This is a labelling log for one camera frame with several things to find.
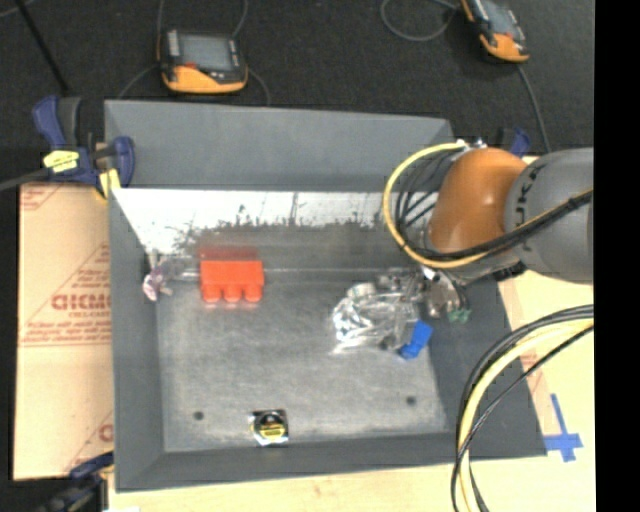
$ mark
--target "blue clamp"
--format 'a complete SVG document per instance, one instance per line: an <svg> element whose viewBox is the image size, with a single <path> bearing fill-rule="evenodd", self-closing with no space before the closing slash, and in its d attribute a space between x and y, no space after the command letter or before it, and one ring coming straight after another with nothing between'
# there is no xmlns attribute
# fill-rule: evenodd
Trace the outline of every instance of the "blue clamp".
<svg viewBox="0 0 640 512"><path fill-rule="evenodd" d="M400 347L398 353L404 359L415 359L429 343L432 333L433 327L425 324L422 320L418 320L413 328L411 340Z"/></svg>
<svg viewBox="0 0 640 512"><path fill-rule="evenodd" d="M518 158L522 158L525 156L529 149L531 148L531 139L527 132L525 132L521 128L514 128L514 136L513 141L511 142L511 148L509 149L509 153L517 156Z"/></svg>
<svg viewBox="0 0 640 512"><path fill-rule="evenodd" d="M73 140L75 136L71 128L75 127L78 104L77 98L60 100L57 96L47 96L40 100L32 110L36 129L49 143L52 151L72 150L78 154L77 161L69 169L60 171L47 167L48 179L57 182L86 183L96 187L104 194L100 181L100 174L103 171L96 169L93 161L100 157L115 157L114 167L118 172L120 184L127 186L131 182L135 167L133 141L126 136L116 137L106 149L95 153L90 153L88 148L78 146ZM60 122L61 107L64 107L63 110L69 114L64 118L64 123Z"/></svg>

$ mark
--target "black cable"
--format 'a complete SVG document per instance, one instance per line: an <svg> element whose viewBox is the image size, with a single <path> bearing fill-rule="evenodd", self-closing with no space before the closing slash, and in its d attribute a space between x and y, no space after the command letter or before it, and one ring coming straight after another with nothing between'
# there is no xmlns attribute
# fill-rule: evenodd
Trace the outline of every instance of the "black cable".
<svg viewBox="0 0 640 512"><path fill-rule="evenodd" d="M33 18L29 14L29 11L27 10L25 3L22 0L14 0L14 2L16 4L17 9L20 11L20 14L22 14L24 21L27 23L27 26L29 27L31 34L33 35L34 39L38 43L38 46L40 47L40 51L44 56L45 60L47 61L47 64L49 64L49 68L53 72L53 75L55 76L56 81L60 86L60 92L62 93L63 96L68 96L69 93L71 92L71 88L69 87L69 84L67 84L66 80L62 76L62 72L60 71L58 64L53 58L51 51L49 51L49 47L47 46L44 39L42 38L42 34L40 34L38 27L36 26L35 22L33 21Z"/></svg>
<svg viewBox="0 0 640 512"><path fill-rule="evenodd" d="M403 180L403 182L399 184L395 205L395 218L396 227L398 228L398 231L403 236L403 238L406 238L406 232L404 228L406 227L407 215L415 210L424 201L426 201L427 198L437 190L437 187L440 185L439 182L433 184L434 186L431 188L427 187L435 178L440 177L439 172L441 171L444 162L453 155L460 153L461 151L462 149L453 149L430 155L423 161L418 162L416 167L411 172L410 177ZM425 195L422 198L418 199L415 203L410 204L413 194L418 190L420 192L424 192Z"/></svg>
<svg viewBox="0 0 640 512"><path fill-rule="evenodd" d="M522 338L532 333L533 331L540 329L542 327L546 327L548 325L567 322L571 320L584 320L587 318L592 318L593 315L594 315L593 304L586 304L582 306L575 306L572 308L563 309L561 311L556 311L542 318L539 318L538 320L535 320L526 325L523 325L518 329L516 329L515 331L503 337L498 342L496 342L491 348L489 348L489 350L487 350L484 353L484 355L476 363L476 366L474 367L474 369L471 371L469 378L467 379L467 383L462 392L462 398L460 400L460 410L459 410L458 416L462 415L462 412L464 411L467 400L469 399L469 395L473 392L473 389L477 381L486 372L487 368L491 366L500 357L502 357L508 350L510 350Z"/></svg>
<svg viewBox="0 0 640 512"><path fill-rule="evenodd" d="M27 0L24 3L24 6L28 6L31 5L33 2L35 2L36 0ZM7 9L5 11L0 12L0 18L4 18L6 16L11 16L12 14L15 14L19 11L19 9L17 7L11 7L10 9Z"/></svg>
<svg viewBox="0 0 640 512"><path fill-rule="evenodd" d="M158 64L157 62L155 64L153 64L152 66L149 66L146 69L143 69L142 71L140 71L136 76L134 76L127 85L125 85L122 90L118 93L118 95L116 96L116 98L118 99L122 99L124 97L124 95L127 93L127 91L129 89L131 89L131 87L133 87L138 81L140 81L141 78L143 78L144 76L148 75L151 71L153 71L154 69L158 69L160 67L160 64Z"/></svg>
<svg viewBox="0 0 640 512"><path fill-rule="evenodd" d="M431 0L434 3L439 4L440 6L451 10L451 15L442 24L442 26L440 26L440 28L435 30L433 33L423 35L423 36L415 36L412 34L407 34L406 32L402 32L398 28L394 27L393 24L389 21L389 18L387 17L386 9L387 9L387 5L391 1L392 0L383 0L382 3L380 4L380 18L382 19L382 22L393 34L400 37L401 39L405 39L413 43L426 43L428 41L432 41L437 37L440 37L444 33L444 31L447 30L447 28L449 28L449 25L451 24L453 17L456 15L456 12L458 11L458 7L456 7L453 4L450 4L449 2L446 2L444 0Z"/></svg>
<svg viewBox="0 0 640 512"><path fill-rule="evenodd" d="M258 75L258 73L256 73L253 69L249 68L249 74L256 79L256 82L258 82L260 84L260 87L262 87L262 90L264 91L264 101L265 101L265 106L268 107L269 105L271 105L271 93L269 92L269 88L267 87L267 84L265 83L265 81L262 79L262 77L260 75Z"/></svg>
<svg viewBox="0 0 640 512"><path fill-rule="evenodd" d="M531 82L529 82L529 78L527 77L527 74L524 72L524 68L522 64L517 64L516 68L518 68L518 73L520 74L520 78L522 78L522 82L524 83L524 86L527 89L527 93L529 94L529 99L531 100L531 105L533 106L533 111L536 116L536 122L538 123L538 129L540 130L540 135L542 136L542 143L544 144L544 150L546 153L551 153L551 144L549 143L547 129L544 126L544 121L542 119L542 114L540 113L538 100L536 99L536 95L533 92L533 87L531 87Z"/></svg>
<svg viewBox="0 0 640 512"><path fill-rule="evenodd" d="M515 389L520 383L524 382L527 379L527 377L529 377L533 372L538 370L541 366L546 364L549 360L554 358L560 352L562 352L563 350L565 350L566 348L568 348L573 343L575 343L576 341L580 340L581 338L583 338L585 335L587 335L588 333L592 332L593 330L594 330L593 326L587 327L586 329L583 329L579 333L574 334L573 336L571 336L570 338L568 338L567 340L563 341L558 346L556 346L555 348L550 350L542 358L540 358L538 361L536 361L536 363L534 363L529 369L527 369L520 376L518 376L518 378L515 379L507 388L505 388L484 409L484 411L474 420L474 423L472 424L471 429L469 430L469 434L467 434L467 437L465 438L464 442L462 443L462 445L458 449L458 452L456 454L456 460L455 460L455 463L454 463L454 468L453 468L453 471L452 471L452 476L451 476L451 496L452 496L454 508L455 508L456 511L458 510L458 507L457 507L456 498L455 498L455 488L456 488L456 485L457 485L457 479L458 479L459 474L460 474L462 460L463 460L465 452L469 448L471 442L475 438L475 436L478 433L478 431L480 430L480 428L482 428L482 426L484 425L486 420L489 418L491 413L502 402L502 400L504 400L504 398L509 393L511 393L513 391L513 389ZM473 476L472 476L472 482L473 482L474 492L476 494L475 498L476 498L476 501L478 502L479 508L481 510L483 510L483 511L484 510L488 510L487 507L486 507L486 504L484 504L484 500L482 499L482 495L480 493L479 488L477 487L477 485L475 483L475 480L473 479Z"/></svg>
<svg viewBox="0 0 640 512"><path fill-rule="evenodd" d="M3 190L8 190L10 188L18 187L20 185L24 185L25 183L29 183L31 181L46 179L48 176L49 174L46 169L38 169L37 171L23 174L22 176L18 176L17 178L11 178L0 182L0 192L2 192Z"/></svg>
<svg viewBox="0 0 640 512"><path fill-rule="evenodd" d="M416 253L433 261L454 261L469 256L476 256L479 254L482 254L482 257L480 259L487 258L489 256L492 256L493 254L523 243L527 238L530 238L543 229L546 229L549 225L557 222L577 208L589 204L592 196L593 191L591 190L578 194L573 198L569 198L565 203L543 213L535 220L532 220L529 224L523 225L515 231L511 231L509 233L501 235L497 238L489 240L488 242L469 247L468 249L441 253L425 247L418 247L415 244L412 244L409 240L406 240L406 238L405 243Z"/></svg>

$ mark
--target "clear plastic object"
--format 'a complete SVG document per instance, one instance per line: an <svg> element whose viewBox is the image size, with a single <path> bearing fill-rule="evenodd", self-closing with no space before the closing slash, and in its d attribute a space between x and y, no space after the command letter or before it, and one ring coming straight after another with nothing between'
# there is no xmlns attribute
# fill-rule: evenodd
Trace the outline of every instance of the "clear plastic object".
<svg viewBox="0 0 640 512"><path fill-rule="evenodd" d="M337 341L333 352L400 348L407 326L419 319L423 283L420 272L392 270L376 282L349 288L331 314Z"/></svg>

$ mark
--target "orange block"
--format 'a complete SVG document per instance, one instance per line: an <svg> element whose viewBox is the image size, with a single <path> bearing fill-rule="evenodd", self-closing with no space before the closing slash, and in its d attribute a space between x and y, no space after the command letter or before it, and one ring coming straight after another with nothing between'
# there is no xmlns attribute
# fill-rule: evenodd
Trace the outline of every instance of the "orange block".
<svg viewBox="0 0 640 512"><path fill-rule="evenodd" d="M200 290L205 302L238 302L243 297L247 302L262 299L264 269L262 262L214 261L200 262Z"/></svg>

